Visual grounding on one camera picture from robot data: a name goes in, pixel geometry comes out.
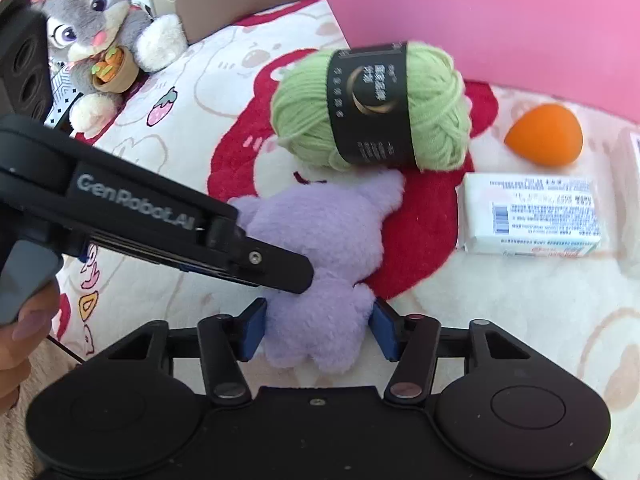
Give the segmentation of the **person left hand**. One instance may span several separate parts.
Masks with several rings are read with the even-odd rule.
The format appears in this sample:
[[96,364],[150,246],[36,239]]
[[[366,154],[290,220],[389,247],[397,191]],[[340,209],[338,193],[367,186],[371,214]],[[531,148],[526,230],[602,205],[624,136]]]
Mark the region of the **person left hand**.
[[49,335],[59,307],[60,289],[58,281],[52,278],[21,306],[16,322],[2,327],[1,414],[6,414],[17,404],[21,385],[30,375],[29,357]]

